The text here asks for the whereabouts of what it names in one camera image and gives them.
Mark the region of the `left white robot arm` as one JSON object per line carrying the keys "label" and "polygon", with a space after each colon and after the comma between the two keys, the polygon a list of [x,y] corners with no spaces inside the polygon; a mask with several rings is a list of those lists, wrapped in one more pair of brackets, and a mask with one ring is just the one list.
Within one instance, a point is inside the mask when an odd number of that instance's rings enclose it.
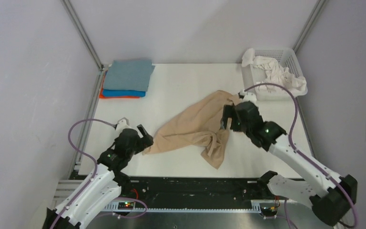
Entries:
{"label": "left white robot arm", "polygon": [[111,201],[127,198],[131,179],[122,172],[132,157],[153,145],[142,125],[135,129],[118,123],[119,135],[95,162],[92,172],[56,208],[48,209],[44,229],[84,229]]}

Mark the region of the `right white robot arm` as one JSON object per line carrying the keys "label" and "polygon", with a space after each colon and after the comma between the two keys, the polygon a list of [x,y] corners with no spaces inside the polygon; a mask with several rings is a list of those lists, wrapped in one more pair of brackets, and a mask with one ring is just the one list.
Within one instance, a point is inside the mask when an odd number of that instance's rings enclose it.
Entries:
{"label": "right white robot arm", "polygon": [[256,147],[281,159],[302,177],[295,181],[268,171],[258,180],[260,197],[270,199],[275,195],[294,200],[331,227],[341,224],[346,213],[355,209],[357,180],[351,175],[343,177],[303,154],[280,125],[262,119],[254,103],[225,105],[221,128],[244,133]]}

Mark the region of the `beige t shirt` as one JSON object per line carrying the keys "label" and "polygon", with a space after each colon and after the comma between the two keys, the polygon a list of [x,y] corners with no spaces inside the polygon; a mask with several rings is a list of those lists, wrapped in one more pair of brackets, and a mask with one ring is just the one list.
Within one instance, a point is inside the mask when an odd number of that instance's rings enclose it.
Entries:
{"label": "beige t shirt", "polygon": [[225,105],[240,102],[239,95],[215,91],[187,107],[161,126],[153,137],[153,145],[143,154],[158,154],[187,146],[203,147],[202,158],[219,169],[224,161],[230,131],[221,129]]}

